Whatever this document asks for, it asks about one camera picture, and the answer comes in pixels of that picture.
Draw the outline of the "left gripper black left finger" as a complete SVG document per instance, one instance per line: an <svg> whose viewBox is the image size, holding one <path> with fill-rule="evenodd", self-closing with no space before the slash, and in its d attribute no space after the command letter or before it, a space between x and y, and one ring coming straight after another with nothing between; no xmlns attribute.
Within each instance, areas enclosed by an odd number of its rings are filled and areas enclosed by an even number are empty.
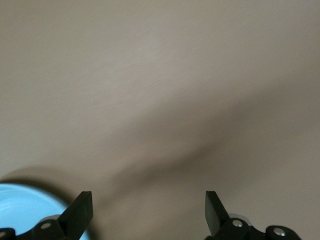
<svg viewBox="0 0 320 240"><path fill-rule="evenodd" d="M31 236L33 240L79 240L92 218L92 193L83 191L57 219L38 223Z"/></svg>

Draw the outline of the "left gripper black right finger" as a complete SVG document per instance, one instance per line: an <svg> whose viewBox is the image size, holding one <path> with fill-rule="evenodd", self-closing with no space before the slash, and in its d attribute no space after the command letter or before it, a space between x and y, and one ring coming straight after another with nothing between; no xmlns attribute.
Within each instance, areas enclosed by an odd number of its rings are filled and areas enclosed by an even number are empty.
<svg viewBox="0 0 320 240"><path fill-rule="evenodd" d="M249 239L249 225L241 218L230 217L215 191L205 193L205 220L212 240Z"/></svg>

